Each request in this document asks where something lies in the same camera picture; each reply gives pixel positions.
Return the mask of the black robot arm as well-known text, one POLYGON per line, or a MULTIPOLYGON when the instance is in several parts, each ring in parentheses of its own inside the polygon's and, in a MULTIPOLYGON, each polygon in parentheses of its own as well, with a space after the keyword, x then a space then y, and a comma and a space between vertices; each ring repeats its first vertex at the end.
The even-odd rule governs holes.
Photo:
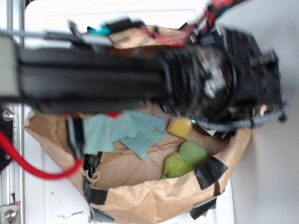
POLYGON ((278 59, 255 39, 124 19, 86 33, 0 32, 0 99, 48 114, 119 112, 154 103, 208 121, 273 116, 284 106, 278 59))

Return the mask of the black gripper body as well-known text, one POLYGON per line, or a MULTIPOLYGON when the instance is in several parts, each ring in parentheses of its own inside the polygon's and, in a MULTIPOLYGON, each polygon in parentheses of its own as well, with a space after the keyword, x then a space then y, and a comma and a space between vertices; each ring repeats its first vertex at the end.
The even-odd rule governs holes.
POLYGON ((264 116, 282 109, 281 78, 274 51, 263 53, 253 35, 228 28, 219 30, 219 50, 226 81, 219 116, 264 116))

